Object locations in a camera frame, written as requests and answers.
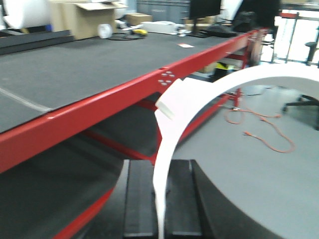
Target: office chair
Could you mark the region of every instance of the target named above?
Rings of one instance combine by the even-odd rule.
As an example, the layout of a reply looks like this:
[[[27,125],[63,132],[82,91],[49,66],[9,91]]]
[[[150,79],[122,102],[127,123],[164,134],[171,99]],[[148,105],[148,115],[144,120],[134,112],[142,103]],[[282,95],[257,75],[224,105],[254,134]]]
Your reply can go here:
[[[318,30],[318,34],[317,34],[316,41],[307,42],[305,44],[307,47],[309,47],[308,58],[307,58],[307,61],[305,62],[307,66],[311,65],[311,62],[314,58],[314,54],[317,50],[317,44],[319,40],[319,27],[317,28],[317,30]],[[317,115],[317,122],[315,125],[315,129],[319,130],[319,100],[311,96],[301,95],[298,97],[297,102],[286,103],[282,109],[283,112],[286,112],[288,110],[287,106],[318,106],[318,115]]]

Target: monitor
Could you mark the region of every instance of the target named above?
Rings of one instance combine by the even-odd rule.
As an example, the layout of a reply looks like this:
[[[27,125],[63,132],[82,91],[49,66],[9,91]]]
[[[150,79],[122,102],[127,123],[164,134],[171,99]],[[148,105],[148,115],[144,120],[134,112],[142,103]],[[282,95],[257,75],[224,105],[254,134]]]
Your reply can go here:
[[[189,19],[194,20],[190,36],[204,37],[197,32],[197,19],[206,16],[215,16],[220,14],[222,0],[190,0]]]
[[[256,24],[260,27],[273,28],[275,16],[279,15],[280,0],[243,0],[234,19],[242,11],[253,11],[256,14]]]

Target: white foam ring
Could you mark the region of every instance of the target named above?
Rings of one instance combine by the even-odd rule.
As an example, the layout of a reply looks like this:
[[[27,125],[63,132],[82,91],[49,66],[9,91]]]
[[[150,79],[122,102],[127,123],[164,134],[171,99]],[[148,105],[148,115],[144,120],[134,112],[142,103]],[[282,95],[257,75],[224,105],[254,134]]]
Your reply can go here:
[[[207,103],[224,92],[248,85],[279,85],[319,99],[318,83],[319,70],[304,65],[256,66],[214,83],[191,78],[176,80],[157,101],[155,112],[162,135],[153,177],[159,239],[164,238],[165,190],[171,158],[187,125]]]

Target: power cord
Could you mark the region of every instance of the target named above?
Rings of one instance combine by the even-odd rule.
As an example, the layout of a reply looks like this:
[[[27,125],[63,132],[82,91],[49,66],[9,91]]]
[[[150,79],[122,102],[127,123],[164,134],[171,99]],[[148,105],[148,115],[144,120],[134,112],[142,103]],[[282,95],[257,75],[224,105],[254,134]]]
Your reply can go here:
[[[250,136],[250,137],[253,137],[253,138],[256,138],[256,139],[262,141],[267,147],[269,147],[271,150],[273,150],[273,151],[275,151],[275,152],[279,152],[279,153],[290,153],[290,152],[293,152],[293,151],[296,149],[296,145],[295,145],[295,143],[294,143],[291,139],[289,139],[287,136],[285,136],[285,135],[279,130],[279,128],[278,128],[275,124],[273,124],[273,123],[271,123],[271,122],[269,122],[268,120],[265,119],[265,118],[280,118],[281,115],[277,114],[277,115],[274,115],[274,116],[266,116],[266,115],[263,115],[263,114],[254,112],[253,110],[251,110],[250,108],[248,108],[248,107],[246,106],[246,103],[244,102],[244,100],[242,101],[242,103],[243,103],[244,107],[246,108],[246,110],[242,110],[242,109],[240,109],[240,108],[233,108],[233,109],[227,110],[227,111],[224,113],[225,120],[226,120],[228,123],[241,124],[241,123],[244,121],[245,113],[252,113],[252,114],[258,116],[261,121],[270,124],[270,125],[276,130],[276,132],[277,132],[281,137],[283,137],[285,140],[287,140],[287,141],[289,142],[289,144],[290,144],[291,147],[290,147],[288,150],[279,150],[279,149],[276,149],[276,148],[272,147],[269,143],[267,143],[267,142],[266,142],[264,139],[262,139],[261,137],[258,137],[258,136],[256,136],[256,135],[253,135],[253,134],[251,134],[250,132],[245,131],[245,132],[244,132],[244,135]],[[240,112],[241,115],[242,115],[242,116],[241,116],[241,119],[240,119],[238,122],[231,121],[231,120],[229,119],[229,117],[228,117],[228,115],[229,115],[230,112]]]

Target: tape roll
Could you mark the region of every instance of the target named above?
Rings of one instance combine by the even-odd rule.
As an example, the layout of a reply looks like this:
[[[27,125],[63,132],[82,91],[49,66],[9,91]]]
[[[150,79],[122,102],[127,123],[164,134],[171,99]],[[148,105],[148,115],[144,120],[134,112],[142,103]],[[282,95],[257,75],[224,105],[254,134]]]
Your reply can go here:
[[[98,26],[99,37],[102,39],[110,38],[113,34],[111,25],[109,24],[100,24]]]

